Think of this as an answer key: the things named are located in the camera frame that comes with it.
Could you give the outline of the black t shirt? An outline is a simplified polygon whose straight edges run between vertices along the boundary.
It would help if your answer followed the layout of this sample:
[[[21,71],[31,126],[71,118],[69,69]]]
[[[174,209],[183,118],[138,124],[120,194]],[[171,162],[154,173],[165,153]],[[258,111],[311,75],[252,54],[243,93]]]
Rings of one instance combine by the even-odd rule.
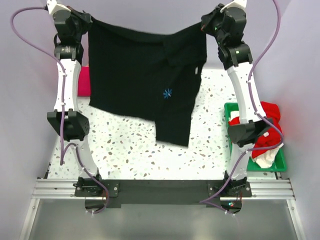
[[[201,26],[154,34],[94,19],[88,31],[89,104],[152,121],[157,141],[188,146],[207,61]]]

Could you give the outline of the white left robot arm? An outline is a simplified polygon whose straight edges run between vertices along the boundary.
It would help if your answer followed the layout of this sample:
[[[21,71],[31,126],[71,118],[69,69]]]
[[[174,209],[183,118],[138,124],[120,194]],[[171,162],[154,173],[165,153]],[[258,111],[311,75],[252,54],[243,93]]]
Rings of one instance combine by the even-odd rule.
[[[91,26],[91,15],[55,0],[48,0],[46,9],[57,31],[53,39],[58,68],[57,97],[53,111],[47,113],[47,120],[60,137],[59,163],[64,164],[65,155],[71,149],[79,168],[79,177],[74,184],[77,193],[84,197],[106,197],[89,147],[89,120],[78,107],[78,81],[84,53],[81,40]]]

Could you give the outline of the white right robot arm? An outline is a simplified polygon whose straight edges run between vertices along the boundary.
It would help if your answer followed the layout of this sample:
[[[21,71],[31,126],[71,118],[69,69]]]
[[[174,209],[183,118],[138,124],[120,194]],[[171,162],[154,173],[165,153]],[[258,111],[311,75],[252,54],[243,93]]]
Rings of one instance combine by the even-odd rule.
[[[201,30],[217,42],[218,58],[232,82],[239,110],[239,123],[227,129],[232,143],[231,159],[223,185],[215,196],[226,194],[233,197],[245,187],[252,149],[269,128],[250,72],[253,66],[251,49],[242,40],[247,23],[246,6],[245,0],[233,0],[226,5],[220,3],[201,18]]]

